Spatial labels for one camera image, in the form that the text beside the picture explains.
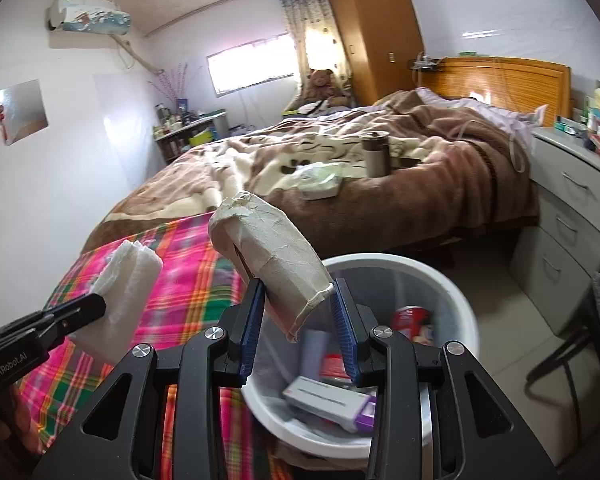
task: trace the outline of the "headboard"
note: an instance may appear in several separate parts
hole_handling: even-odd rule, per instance
[[[447,57],[439,68],[422,72],[422,85],[442,97],[490,96],[492,105],[515,112],[548,104],[544,126],[552,126],[556,115],[571,117],[568,66],[518,57]]]

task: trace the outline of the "wardrobe handle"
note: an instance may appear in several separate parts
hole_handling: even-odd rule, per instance
[[[558,215],[555,216],[556,221],[560,222],[562,225],[564,225],[569,231],[572,231],[574,233],[577,233],[578,230],[575,227],[571,227],[569,224],[567,224],[567,222],[565,222],[562,218],[560,218]]]
[[[569,173],[565,173],[564,171],[562,172],[562,176],[564,178],[566,178],[567,180],[569,180],[570,182],[573,182],[576,186],[581,187],[582,189],[588,191],[589,190],[589,186],[587,186],[586,184],[581,184],[579,183],[577,180],[575,180]]]
[[[558,267],[555,267],[554,264],[552,264],[549,260],[546,259],[546,256],[543,256],[542,260],[558,274],[562,272],[562,269],[558,269]]]

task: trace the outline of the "teddy bear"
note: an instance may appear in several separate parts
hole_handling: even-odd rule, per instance
[[[304,104],[326,100],[330,107],[347,106],[349,99],[334,83],[332,76],[332,70],[314,70],[308,78]]]

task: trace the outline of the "mirror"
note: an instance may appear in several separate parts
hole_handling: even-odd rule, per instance
[[[0,131],[7,146],[47,126],[37,79],[0,90]]]

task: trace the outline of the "trash can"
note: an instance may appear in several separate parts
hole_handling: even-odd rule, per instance
[[[365,253],[336,256],[324,261],[332,278],[344,278],[356,303],[371,307],[380,324],[389,325],[392,313],[404,306],[420,306],[434,314],[437,346],[462,342],[479,359],[475,316],[460,290],[440,272],[410,258]],[[333,333],[328,352],[338,340],[328,302],[319,305],[301,328],[298,343],[289,343],[265,315],[253,372],[242,388],[253,415],[272,434],[305,453],[326,458],[364,459],[371,437],[351,434],[289,405],[282,391],[299,375],[303,333],[307,329]],[[422,441],[430,441],[431,420],[427,389],[420,389]]]

